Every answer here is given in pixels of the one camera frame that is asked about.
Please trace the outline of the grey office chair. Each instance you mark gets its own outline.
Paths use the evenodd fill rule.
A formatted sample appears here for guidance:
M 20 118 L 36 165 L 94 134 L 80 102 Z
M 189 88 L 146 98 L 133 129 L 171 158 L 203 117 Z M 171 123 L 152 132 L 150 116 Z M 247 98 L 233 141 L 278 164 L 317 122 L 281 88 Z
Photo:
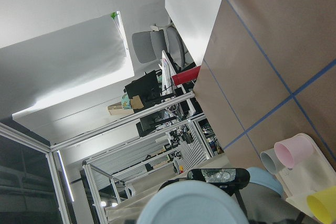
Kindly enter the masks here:
M 188 50 L 172 23 L 164 27 L 154 25 L 151 31 L 134 33 L 132 35 L 132 45 L 140 63 L 162 59 L 162 52 L 165 52 L 179 71 L 196 66 L 194 61 L 187 62 L 186 54 Z

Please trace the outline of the red cylinder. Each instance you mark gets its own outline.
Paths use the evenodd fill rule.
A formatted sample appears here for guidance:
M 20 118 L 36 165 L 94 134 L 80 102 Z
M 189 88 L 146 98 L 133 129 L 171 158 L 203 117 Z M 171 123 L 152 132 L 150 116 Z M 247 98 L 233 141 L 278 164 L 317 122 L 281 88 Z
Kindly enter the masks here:
M 198 74 L 200 72 L 200 66 L 194 67 L 192 69 L 177 73 L 172 76 L 172 81 L 175 86 L 180 84 L 184 84 L 190 81 L 197 79 Z

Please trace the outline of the yellow cup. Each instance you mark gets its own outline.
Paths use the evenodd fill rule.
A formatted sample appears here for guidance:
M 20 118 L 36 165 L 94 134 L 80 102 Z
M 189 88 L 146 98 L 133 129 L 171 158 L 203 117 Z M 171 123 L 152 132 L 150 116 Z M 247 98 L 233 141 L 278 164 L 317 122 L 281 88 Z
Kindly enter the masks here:
M 335 223 L 335 186 L 307 196 L 307 204 L 321 223 Z

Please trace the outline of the grey cup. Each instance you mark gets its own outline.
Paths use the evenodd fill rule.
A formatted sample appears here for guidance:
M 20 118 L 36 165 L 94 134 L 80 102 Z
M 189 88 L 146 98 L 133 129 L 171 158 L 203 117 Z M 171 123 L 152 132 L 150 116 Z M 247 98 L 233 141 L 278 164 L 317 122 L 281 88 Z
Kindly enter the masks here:
M 260 159 L 266 170 L 273 175 L 276 175 L 285 168 L 285 166 L 278 159 L 275 150 L 273 148 L 261 152 Z

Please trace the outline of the cream plastic tray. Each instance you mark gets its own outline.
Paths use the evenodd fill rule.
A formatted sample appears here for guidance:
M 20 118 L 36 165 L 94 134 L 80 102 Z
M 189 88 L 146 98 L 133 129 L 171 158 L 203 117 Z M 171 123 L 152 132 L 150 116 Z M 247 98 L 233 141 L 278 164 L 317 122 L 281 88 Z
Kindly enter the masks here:
M 294 168 L 276 174 L 287 195 L 286 201 L 310 217 L 307 196 L 335 186 L 335 170 L 312 139 L 314 153 Z

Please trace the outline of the pink cup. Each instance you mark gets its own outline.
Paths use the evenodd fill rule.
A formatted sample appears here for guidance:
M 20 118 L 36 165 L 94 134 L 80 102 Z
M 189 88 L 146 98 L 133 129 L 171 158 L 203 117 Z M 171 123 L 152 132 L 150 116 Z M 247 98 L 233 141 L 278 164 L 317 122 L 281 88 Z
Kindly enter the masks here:
M 310 136 L 299 133 L 291 138 L 276 142 L 274 151 L 283 166 L 294 168 L 314 153 L 314 147 Z

